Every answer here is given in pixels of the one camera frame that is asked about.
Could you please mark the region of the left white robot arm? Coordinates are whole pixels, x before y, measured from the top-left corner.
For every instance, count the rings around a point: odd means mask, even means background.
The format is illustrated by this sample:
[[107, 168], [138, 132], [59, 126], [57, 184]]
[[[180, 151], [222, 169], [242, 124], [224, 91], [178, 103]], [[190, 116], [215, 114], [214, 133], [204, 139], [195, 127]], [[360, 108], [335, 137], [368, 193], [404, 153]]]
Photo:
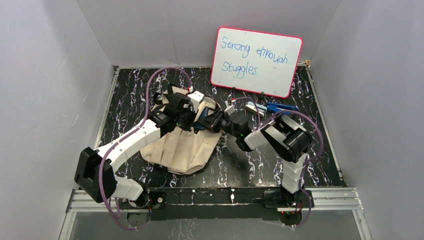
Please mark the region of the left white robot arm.
[[190, 131], [204, 94], [166, 94], [167, 103], [152, 109], [147, 119], [121, 137], [97, 149], [87, 147], [80, 153], [74, 181], [93, 200], [127, 199], [137, 208], [149, 203], [149, 194], [136, 180], [118, 177], [116, 171], [146, 145], [180, 127]]

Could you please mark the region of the beige canvas backpack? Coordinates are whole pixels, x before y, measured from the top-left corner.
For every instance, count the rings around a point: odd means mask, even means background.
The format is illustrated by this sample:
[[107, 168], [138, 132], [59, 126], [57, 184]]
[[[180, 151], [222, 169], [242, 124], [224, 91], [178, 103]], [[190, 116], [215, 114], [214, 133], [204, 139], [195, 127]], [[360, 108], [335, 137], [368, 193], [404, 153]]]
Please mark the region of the beige canvas backpack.
[[[155, 105], [149, 113], [148, 119], [154, 122], [159, 129], [161, 122], [166, 117], [162, 113], [164, 104], [168, 103], [164, 94], [174, 93], [189, 94], [187, 90], [170, 86], [165, 92], [157, 92], [154, 95]], [[198, 121], [205, 107], [214, 111], [221, 108], [216, 101], [205, 96], [199, 105], [194, 123]], [[208, 129], [195, 133], [193, 126], [191, 131], [184, 131], [179, 127], [173, 131], [161, 131], [160, 129], [160, 138], [144, 146], [140, 153], [147, 162], [163, 167], [171, 173], [190, 175], [205, 167], [221, 135], [221, 131], [215, 133]]]

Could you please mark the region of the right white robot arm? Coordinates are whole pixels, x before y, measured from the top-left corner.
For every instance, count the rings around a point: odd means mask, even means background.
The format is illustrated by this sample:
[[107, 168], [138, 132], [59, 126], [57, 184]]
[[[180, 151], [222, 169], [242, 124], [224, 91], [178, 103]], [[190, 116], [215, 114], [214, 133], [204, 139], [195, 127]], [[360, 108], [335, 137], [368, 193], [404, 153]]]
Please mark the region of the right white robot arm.
[[199, 118], [197, 123], [214, 133], [225, 132], [232, 135], [237, 146], [244, 152], [270, 145], [282, 159], [282, 202], [288, 207], [295, 207], [301, 201], [301, 190], [304, 187], [302, 172], [312, 137], [296, 121], [282, 114], [253, 130], [243, 114], [228, 114], [217, 110], [209, 116]]

